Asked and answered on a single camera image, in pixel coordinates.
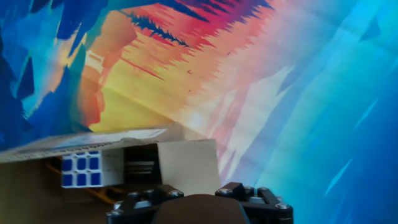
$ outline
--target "cardboard box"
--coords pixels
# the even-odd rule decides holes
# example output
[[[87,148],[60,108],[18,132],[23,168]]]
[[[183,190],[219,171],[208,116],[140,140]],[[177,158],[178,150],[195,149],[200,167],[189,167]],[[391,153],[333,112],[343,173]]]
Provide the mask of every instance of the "cardboard box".
[[[216,141],[187,141],[178,123],[51,137],[0,154],[0,223],[106,223],[110,206],[72,191],[80,189],[62,189],[60,177],[43,172],[39,159],[104,149],[134,150],[133,146],[147,144],[157,145],[163,184],[185,195],[214,194],[221,187]]]

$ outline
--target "metal screw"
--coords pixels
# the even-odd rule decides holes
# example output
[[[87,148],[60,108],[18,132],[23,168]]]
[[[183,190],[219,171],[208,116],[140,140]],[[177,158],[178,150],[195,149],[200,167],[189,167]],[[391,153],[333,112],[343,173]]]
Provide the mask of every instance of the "metal screw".
[[[268,188],[266,188],[266,187],[259,187],[258,190],[260,190],[260,191],[267,191]]]
[[[183,197],[184,193],[179,190],[172,190],[167,195],[170,197]]]
[[[115,202],[115,204],[113,205],[113,209],[118,209],[119,207],[120,207],[120,205],[122,205],[122,203],[123,203],[123,201],[118,201],[118,202]]]
[[[280,203],[276,204],[275,207],[278,208],[278,209],[285,210],[285,209],[290,208],[290,205],[288,205],[286,203],[283,203],[283,202],[280,202]]]
[[[112,212],[107,212],[106,216],[114,216],[114,215],[121,215],[123,214],[123,210],[115,209]]]
[[[228,195],[233,193],[233,191],[231,189],[218,189],[217,193],[221,195]]]
[[[283,202],[284,201],[284,198],[282,196],[275,196],[275,197],[276,197],[276,199],[278,199],[279,202]]]

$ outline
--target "rubik's cube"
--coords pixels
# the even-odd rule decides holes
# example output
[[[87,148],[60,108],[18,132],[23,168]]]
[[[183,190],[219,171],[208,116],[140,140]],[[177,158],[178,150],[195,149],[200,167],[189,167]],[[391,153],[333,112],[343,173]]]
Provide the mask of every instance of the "rubik's cube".
[[[104,187],[123,183],[124,149],[63,156],[62,187]]]

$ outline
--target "colorful wall mural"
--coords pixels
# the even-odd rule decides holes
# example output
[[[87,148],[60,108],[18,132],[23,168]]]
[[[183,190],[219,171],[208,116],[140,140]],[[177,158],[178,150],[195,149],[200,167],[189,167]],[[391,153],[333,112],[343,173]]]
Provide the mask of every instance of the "colorful wall mural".
[[[178,121],[296,223],[396,223],[398,1],[0,2],[0,150]]]

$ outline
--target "red paint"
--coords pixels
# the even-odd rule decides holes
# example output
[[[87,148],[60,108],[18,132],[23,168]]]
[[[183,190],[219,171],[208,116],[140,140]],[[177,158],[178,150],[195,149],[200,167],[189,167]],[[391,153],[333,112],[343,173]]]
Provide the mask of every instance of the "red paint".
[[[130,45],[131,47],[135,47],[135,48],[138,48],[138,49],[139,49],[138,45],[136,45],[134,42],[131,42],[129,45]]]
[[[152,37],[153,39],[158,40],[158,41],[162,42],[163,44],[167,44],[167,45],[174,47],[174,44],[172,44],[169,40],[163,39],[161,36],[159,36],[157,34],[149,35],[148,37]]]
[[[141,40],[140,40],[140,39],[138,39],[138,38],[136,38],[134,41],[137,41],[137,42],[140,42],[140,43],[144,44],[144,42],[143,42],[143,41],[141,41]]]
[[[146,73],[148,73],[148,74],[150,74],[150,75],[152,75],[152,76],[155,76],[156,78],[159,78],[159,79],[161,79],[161,80],[164,81],[163,78],[160,78],[159,76],[153,74],[152,72],[150,72],[150,71],[148,71],[148,70],[146,70],[146,69],[144,69],[144,68],[141,68],[140,66],[136,65],[135,63],[132,63],[132,62],[128,61],[128,60],[125,59],[125,58],[121,58],[121,60],[127,62],[129,65],[132,65],[134,68],[138,68],[139,70],[142,70],[142,71],[144,71],[144,72],[146,72]]]

